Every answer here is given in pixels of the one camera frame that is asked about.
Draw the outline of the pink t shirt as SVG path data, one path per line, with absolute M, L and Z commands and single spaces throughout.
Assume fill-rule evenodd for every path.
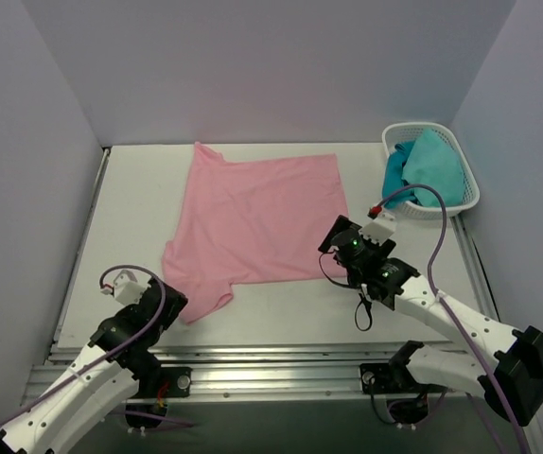
M 318 247 L 347 213 L 334 154 L 230 162 L 195 144 L 162 258 L 166 282 L 188 299 L 182 322 L 226 306 L 235 285 L 322 278 Z

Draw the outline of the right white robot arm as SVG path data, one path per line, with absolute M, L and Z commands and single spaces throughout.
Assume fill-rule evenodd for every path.
M 464 349 L 464 356 L 410 340 L 392 357 L 389 379 L 399 390 L 437 385 L 485 400 L 521 427 L 543 404 L 543 332 L 497 322 L 434 289 L 415 267 L 391 255 L 394 241 L 375 242 L 338 216 L 319 247 L 347 272 L 346 287 L 366 309 L 379 303 L 409 316 Z

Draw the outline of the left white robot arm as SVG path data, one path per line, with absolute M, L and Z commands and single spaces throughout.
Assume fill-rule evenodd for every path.
M 163 396 L 169 381 L 149 349 L 187 299 L 155 281 L 121 286 L 114 298 L 122 308 L 99 324 L 43 395 L 0 427 L 0 453 L 65 453 L 123 401 Z

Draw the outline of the dark teal t shirt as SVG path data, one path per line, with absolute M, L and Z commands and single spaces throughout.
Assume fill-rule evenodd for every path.
M 383 199 L 389 198 L 398 189 L 407 185 L 402 178 L 403 167 L 410 157 L 413 146 L 414 141 L 398 143 L 394 147 L 394 152 L 389 155 L 382 186 Z M 417 202 L 412 189 L 394 196 L 385 203 L 384 207 L 386 209 L 395 209 L 400 203 L 407 201 Z

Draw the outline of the light teal t shirt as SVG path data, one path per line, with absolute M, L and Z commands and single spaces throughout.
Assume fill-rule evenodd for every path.
M 414 141 L 402 178 L 407 184 L 432 187 L 446 206 L 460 205 L 463 201 L 465 177 L 460 157 L 432 129 L 424 129 Z

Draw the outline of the white plastic basket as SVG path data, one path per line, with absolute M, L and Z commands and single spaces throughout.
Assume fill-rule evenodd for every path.
M 431 122 L 396 123 L 385 128 L 381 142 L 387 156 L 382 196 L 394 195 L 388 208 L 409 218 L 440 218 L 439 201 L 422 184 L 441 195 L 450 217 L 479 202 L 473 172 L 447 127 Z

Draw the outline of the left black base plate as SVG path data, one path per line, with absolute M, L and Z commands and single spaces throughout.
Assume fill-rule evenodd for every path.
M 190 395 L 191 373 L 183 366 L 129 369 L 125 394 L 129 399 L 185 398 Z

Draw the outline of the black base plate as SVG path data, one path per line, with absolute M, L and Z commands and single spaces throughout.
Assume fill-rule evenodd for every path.
M 362 392 L 369 395 L 441 393 L 445 389 L 439 385 L 394 378 L 387 362 L 361 363 L 359 376 Z
M 183 366 L 129 369 L 125 394 L 129 399 L 185 398 L 190 395 L 191 373 Z

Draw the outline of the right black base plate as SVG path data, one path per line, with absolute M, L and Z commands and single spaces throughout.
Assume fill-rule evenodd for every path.
M 362 392 L 369 395 L 441 393 L 445 389 L 439 385 L 394 378 L 387 362 L 361 363 L 359 376 Z

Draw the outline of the aluminium rail frame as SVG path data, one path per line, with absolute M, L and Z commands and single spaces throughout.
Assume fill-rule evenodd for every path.
M 161 268 L 180 215 L 193 148 L 115 146 L 105 154 L 89 229 L 67 291 L 48 361 L 33 368 L 25 400 L 43 392 L 78 353 L 99 321 L 114 313 L 97 291 L 108 267 Z M 157 353 L 166 366 L 188 366 L 191 393 L 169 403 L 169 423 L 147 435 L 122 415 L 98 423 L 78 453 L 498 453 L 517 451 L 507 423 L 477 414 L 459 393 L 438 403 L 416 429 L 378 420 L 384 399 L 361 390 L 359 367 L 389 358 L 404 341 L 446 341 L 383 306 L 375 323 L 356 295 L 325 280 L 242 286 L 220 311 L 192 325 L 174 324 Z

